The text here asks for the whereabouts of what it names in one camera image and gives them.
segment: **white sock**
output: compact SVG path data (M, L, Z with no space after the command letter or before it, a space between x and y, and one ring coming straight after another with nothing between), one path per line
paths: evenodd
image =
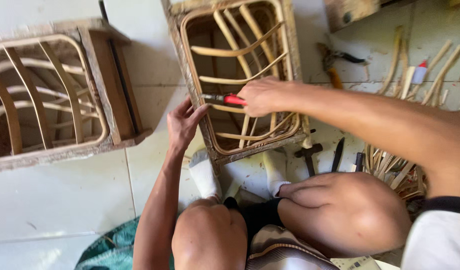
M195 152L188 167L190 175L194 179L195 184L197 184L202 198L214 196L217 197L217 200L221 201L222 190L219 180L213 173L212 163L210 162L207 151L202 149Z
M263 163L266 168L268 191L273 197L280 191L280 187L290 184L287 181L287 155L283 149L263 152Z

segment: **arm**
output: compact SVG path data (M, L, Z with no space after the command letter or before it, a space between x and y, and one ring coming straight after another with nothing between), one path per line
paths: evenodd
M134 244L133 269L168 269L178 209L178 188L184 153L208 106L195 112L190 97L167 115L169 149L143 209Z
M423 166L430 197L460 196L460 116L361 92L265 78L239 93L252 117L306 114Z

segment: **glue bottle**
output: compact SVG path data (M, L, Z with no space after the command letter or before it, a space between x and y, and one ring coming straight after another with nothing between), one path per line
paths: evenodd
M411 83L415 85L420 85L423 83L423 78L425 77L425 73L427 72L427 60L423 60L423 62L415 69L415 73L413 73L413 77L411 79Z

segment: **black shorts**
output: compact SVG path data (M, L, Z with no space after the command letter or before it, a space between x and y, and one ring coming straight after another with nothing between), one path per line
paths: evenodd
M273 224L280 227L283 226L280 216L278 215L278 203L283 198L271 199L264 203L257 203L250 206L240 208L237 201L228 197L224 202L228 209L236 209L240 212L247 225L248 247L251 240L264 226Z

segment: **hand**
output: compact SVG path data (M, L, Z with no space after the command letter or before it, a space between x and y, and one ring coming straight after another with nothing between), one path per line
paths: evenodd
M167 114L167 124L170 135L170 147L186 150L195 137L200 119L208 112L209 104L198 107L195 111L190 102L190 96L180 103L177 108Z
M281 82L273 76L250 81L237 96L247 102L245 113L251 117L261 117L280 112L279 101L285 100L285 91L292 88L293 82Z

